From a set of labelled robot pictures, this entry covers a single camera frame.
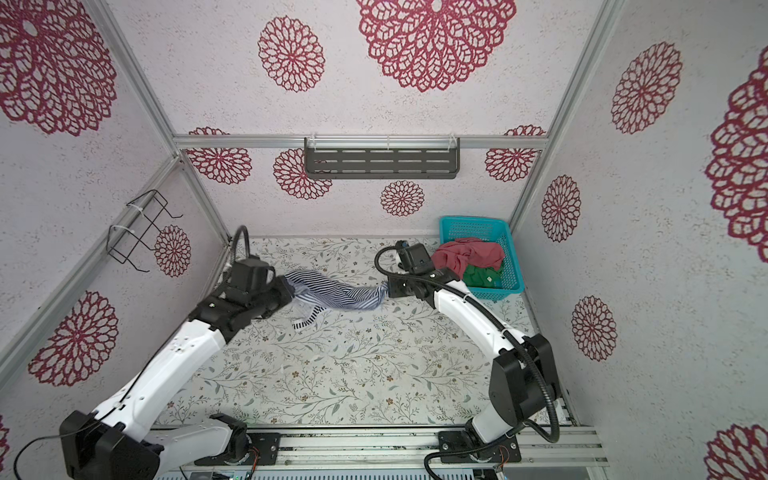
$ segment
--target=red cloth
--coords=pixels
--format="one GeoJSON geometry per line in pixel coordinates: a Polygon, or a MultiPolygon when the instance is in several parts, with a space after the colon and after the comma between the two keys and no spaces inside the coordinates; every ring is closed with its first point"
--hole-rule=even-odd
{"type": "Polygon", "coordinates": [[[467,265],[498,270],[502,267],[503,259],[504,250],[501,245],[474,237],[457,238],[444,243],[432,254],[435,268],[446,266],[456,272],[458,278],[464,277],[467,265]]]}

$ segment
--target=robotic arm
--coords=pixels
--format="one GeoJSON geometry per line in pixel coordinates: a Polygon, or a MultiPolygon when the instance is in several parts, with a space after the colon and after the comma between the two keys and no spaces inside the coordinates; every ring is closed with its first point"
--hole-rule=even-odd
{"type": "MultiPolygon", "coordinates": [[[[380,251],[375,263],[388,276],[392,298],[415,295],[425,300],[456,322],[493,362],[491,401],[468,422],[470,445],[485,445],[503,436],[560,396],[546,339],[528,338],[487,311],[451,270],[435,270],[423,245],[398,242],[380,251]],[[380,267],[379,258],[386,250],[397,250],[408,274],[380,267]]],[[[150,428],[213,354],[252,319],[268,317],[292,298],[286,279],[276,276],[259,257],[247,254],[235,262],[227,278],[137,376],[90,414],[75,411],[63,421],[60,434],[68,475],[76,480],[151,480],[207,456],[226,462],[244,458],[247,426],[228,415],[212,415],[199,425],[157,434],[150,434],[150,428]]]]}

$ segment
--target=black wire rack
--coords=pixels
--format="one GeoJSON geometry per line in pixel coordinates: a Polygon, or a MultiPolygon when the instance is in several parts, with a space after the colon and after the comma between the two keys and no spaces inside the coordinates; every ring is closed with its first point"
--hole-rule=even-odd
{"type": "Polygon", "coordinates": [[[148,273],[148,272],[149,272],[149,270],[142,270],[141,268],[139,268],[138,266],[136,266],[136,264],[135,264],[135,263],[133,263],[133,261],[132,261],[132,260],[131,260],[131,258],[130,258],[130,257],[131,257],[131,254],[134,252],[134,250],[136,250],[136,247],[138,247],[138,246],[139,246],[139,244],[143,245],[145,248],[147,248],[147,250],[149,250],[149,251],[151,251],[151,252],[154,252],[154,251],[155,251],[155,249],[154,249],[154,248],[150,247],[149,245],[147,245],[147,244],[144,242],[144,236],[145,236],[145,235],[147,235],[147,232],[148,232],[149,230],[151,230],[153,227],[154,227],[154,229],[155,229],[155,230],[157,230],[157,232],[158,232],[158,233],[160,233],[160,232],[162,231],[162,230],[161,230],[161,229],[160,229],[160,228],[157,226],[157,224],[156,224],[155,222],[157,221],[158,217],[159,217],[159,216],[160,216],[160,215],[161,215],[163,212],[165,212],[166,214],[168,214],[168,216],[169,216],[170,218],[182,218],[184,215],[183,215],[183,214],[181,214],[181,215],[175,215],[175,216],[174,216],[173,214],[171,214],[171,212],[170,212],[170,211],[168,211],[168,209],[167,209],[167,206],[168,206],[168,200],[166,200],[166,198],[165,198],[165,197],[163,197],[163,194],[161,194],[159,190],[154,190],[154,189],[153,189],[153,190],[148,190],[148,191],[146,191],[146,192],[142,193],[142,194],[141,194],[141,195],[139,195],[138,197],[134,198],[133,200],[131,200],[130,202],[128,202],[127,204],[125,204],[125,206],[126,206],[126,207],[133,207],[133,208],[135,208],[135,209],[139,210],[139,213],[141,214],[141,216],[142,216],[142,217],[144,217],[144,218],[146,218],[146,219],[149,221],[149,225],[147,225],[147,228],[145,228],[145,229],[144,229],[144,231],[141,233],[141,235],[136,235],[136,232],[135,232],[134,230],[132,230],[132,229],[131,229],[131,226],[133,225],[133,223],[134,223],[136,220],[138,220],[138,218],[139,218],[139,217],[136,217],[136,218],[134,219],[134,221],[133,221],[133,222],[131,222],[131,224],[129,224],[129,225],[127,225],[127,226],[125,226],[125,225],[110,225],[110,226],[109,226],[109,230],[107,231],[107,245],[106,245],[107,254],[108,254],[110,257],[112,257],[112,258],[114,258],[115,260],[117,260],[117,261],[118,261],[120,264],[125,264],[126,262],[128,262],[128,263],[130,263],[130,264],[131,264],[131,266],[132,266],[133,268],[135,268],[136,270],[138,270],[138,271],[140,271],[140,272],[143,272],[143,273],[148,273]],[[146,205],[145,207],[139,207],[139,206],[136,204],[136,202],[138,202],[139,200],[141,200],[141,199],[145,198],[147,195],[150,195],[150,194],[152,195],[152,198],[149,200],[149,202],[147,202],[147,205],[146,205]],[[156,202],[157,202],[157,204],[158,204],[158,205],[160,205],[160,210],[157,212],[157,214],[155,214],[155,216],[154,216],[154,217],[152,217],[152,218],[149,218],[149,216],[146,214],[145,210],[146,210],[147,208],[149,208],[149,206],[150,206],[150,204],[151,204],[152,200],[156,201],[156,202]],[[135,239],[136,239],[136,243],[134,243],[134,245],[131,247],[131,249],[128,251],[128,253],[127,253],[127,254],[126,254],[126,253],[123,253],[123,252],[121,252],[120,250],[118,250],[118,245],[117,245],[117,244],[119,243],[119,241],[118,241],[118,242],[115,242],[115,245],[110,245],[110,244],[111,244],[111,236],[112,236],[112,232],[113,232],[113,231],[115,231],[115,230],[125,230],[125,231],[126,231],[127,233],[129,233],[129,234],[130,234],[130,235],[131,235],[133,238],[135,238],[135,239]]]}

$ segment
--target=metal vent grille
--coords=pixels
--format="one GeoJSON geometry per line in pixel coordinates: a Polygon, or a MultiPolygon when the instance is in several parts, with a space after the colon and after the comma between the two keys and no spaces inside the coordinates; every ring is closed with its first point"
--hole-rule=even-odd
{"type": "Polygon", "coordinates": [[[451,179],[459,168],[456,147],[434,149],[316,149],[304,139],[304,169],[309,178],[327,179],[451,179]]]}
{"type": "MultiPolygon", "coordinates": [[[[250,469],[222,472],[231,478],[246,478],[250,469]]],[[[443,480],[474,480],[471,468],[435,468],[443,480]]],[[[189,480],[210,480],[212,472],[189,472],[189,480]]],[[[155,480],[184,480],[179,472],[168,472],[155,480]]],[[[425,470],[415,468],[370,469],[370,470],[265,470],[256,473],[249,480],[430,480],[425,470]]]]}

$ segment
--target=small red flower pattern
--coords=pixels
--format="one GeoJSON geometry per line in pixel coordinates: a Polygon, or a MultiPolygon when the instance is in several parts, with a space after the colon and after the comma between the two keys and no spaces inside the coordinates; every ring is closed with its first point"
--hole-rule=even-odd
{"type": "Polygon", "coordinates": [[[445,90],[488,63],[513,0],[357,0],[368,55],[400,86],[445,90]]]}
{"type": "Polygon", "coordinates": [[[662,41],[638,55],[616,85],[611,107],[616,128],[633,134],[652,125],[674,98],[682,69],[674,44],[662,41]]]}
{"type": "Polygon", "coordinates": [[[168,276],[180,276],[190,266],[191,257],[190,239],[184,230],[176,225],[168,225],[157,234],[154,259],[163,273],[168,276]]]}
{"type": "Polygon", "coordinates": [[[768,478],[768,432],[760,425],[731,425],[707,442],[707,480],[768,478]]]}
{"type": "Polygon", "coordinates": [[[307,91],[325,71],[323,47],[310,27],[295,18],[274,18],[259,38],[259,58],[266,73],[288,91],[307,91]]]}
{"type": "Polygon", "coordinates": [[[0,12],[0,104],[13,121],[46,134],[98,130],[117,98],[117,72],[77,0],[4,0],[0,12]]]}
{"type": "Polygon", "coordinates": [[[407,217],[424,204],[424,190],[411,181],[398,180],[384,187],[381,201],[388,214],[407,217]]]}
{"type": "Polygon", "coordinates": [[[579,300],[571,318],[571,331],[578,348],[593,360],[605,360],[616,348],[616,322],[608,305],[599,298],[579,300]]]}
{"type": "Polygon", "coordinates": [[[331,180],[313,180],[304,170],[304,150],[292,148],[275,159],[273,175],[284,191],[296,198],[311,200],[328,193],[333,182],[331,180]]]}
{"type": "Polygon", "coordinates": [[[581,196],[574,179],[568,175],[555,178],[541,202],[541,224],[553,242],[570,237],[581,215],[581,196]]]}
{"type": "Polygon", "coordinates": [[[0,415],[0,472],[3,471],[3,462],[5,461],[5,454],[11,449],[8,446],[8,433],[10,431],[2,423],[2,415],[0,415]]]}
{"type": "MultiPolygon", "coordinates": [[[[228,135],[218,128],[202,127],[190,135],[228,135]]],[[[250,175],[250,157],[245,148],[191,148],[190,162],[201,174],[220,184],[238,184],[250,175]]]]}
{"type": "Polygon", "coordinates": [[[27,370],[40,383],[73,386],[109,360],[117,337],[114,307],[99,292],[85,292],[27,370]]]}
{"type": "Polygon", "coordinates": [[[757,69],[728,97],[728,112],[712,132],[711,205],[728,219],[728,235],[757,247],[768,263],[768,47],[757,69]]]}
{"type": "MultiPolygon", "coordinates": [[[[504,135],[542,136],[547,132],[534,125],[520,125],[504,135]]],[[[496,180],[504,182],[520,180],[528,176],[531,165],[538,156],[534,148],[492,148],[485,154],[485,169],[496,180]]]]}

